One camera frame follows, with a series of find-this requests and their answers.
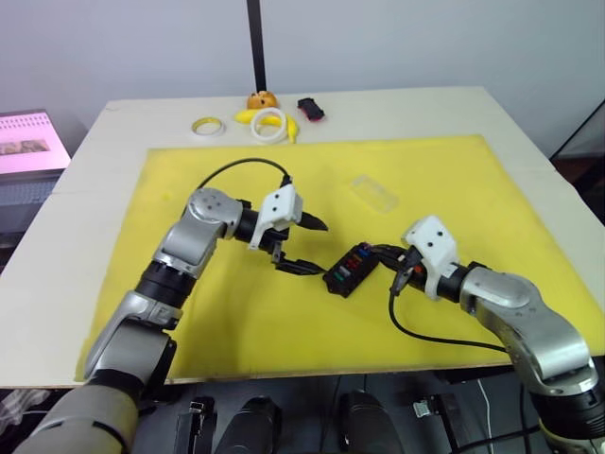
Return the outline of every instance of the yellow foam mat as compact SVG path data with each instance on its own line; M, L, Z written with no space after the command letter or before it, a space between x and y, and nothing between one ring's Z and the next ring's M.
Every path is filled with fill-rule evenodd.
M605 351L603 314L556 242L479 136L254 148L151 150L130 201L100 291L94 338L123 294L134 288L188 196L213 170L262 156L293 175L303 209L329 232L291 229L288 258L332 266L360 241L401 244L416 219L437 214L458 241L462 263L475 260L533 281L546 303L566 317L594 355ZM352 189L365 175L397 197L387 213ZM281 174L262 164L233 167L211 187L258 209ZM327 292L320 276L276 271L267 253L236 240L216 252L185 303L173 333L179 347L171 378L219 378L457 367L508 362L481 348L416 340L389 321L392 271L379 266L347 299ZM426 335L498 339L456 304L406 288L400 321Z

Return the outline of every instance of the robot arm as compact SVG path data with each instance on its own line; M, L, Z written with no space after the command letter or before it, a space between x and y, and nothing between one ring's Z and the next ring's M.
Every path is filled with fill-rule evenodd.
M504 344L553 452L605 454L605 398L588 345L571 323L527 279L460 265L456 242L437 217L416 222L404 240L407 250L376 250L397 271L391 291L409 283L432 299L460 303Z
M136 286L128 291L91 349L86 383L66 394L44 417L19 454L130 452L141 395L164 383L176 342L181 307L208 264L219 238L250 243L271 254L276 269L317 274L304 260L285 259L289 226L327 230L302 211L303 200L286 177L266 196L259 212L211 188L198 189L181 219L169 230Z

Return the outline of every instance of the computer screen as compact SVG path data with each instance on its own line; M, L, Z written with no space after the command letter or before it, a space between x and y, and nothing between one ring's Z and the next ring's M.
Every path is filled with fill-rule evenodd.
M60 170L69 162L46 111L0 113L0 175Z

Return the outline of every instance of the yellow toy banana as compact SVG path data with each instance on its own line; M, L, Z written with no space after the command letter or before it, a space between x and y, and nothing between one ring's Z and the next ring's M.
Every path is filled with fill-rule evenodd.
M235 114L235 121L244 124L250 124L254 116L258 114L257 109L247 109L246 111L241 111ZM287 140L290 144L294 144L296 142L296 134L299 133L299 127L292 118L287 113L285 114L285 118L287 120L286 129L287 129ZM280 120L277 116L266 116L261 119L261 125L270 125L280 127L282 126L282 120Z

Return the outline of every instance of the white table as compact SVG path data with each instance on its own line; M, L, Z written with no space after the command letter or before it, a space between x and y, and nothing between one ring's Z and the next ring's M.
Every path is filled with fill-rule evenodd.
M305 96L279 96L300 121L299 143L482 134L605 307L605 229L485 90L316 94L327 117L312 126L296 109ZM80 348L147 150L254 145L248 127L231 121L244 104L244 97L108 103L0 276L0 387L75 384ZM225 121L226 133L195 136L191 123L206 115Z

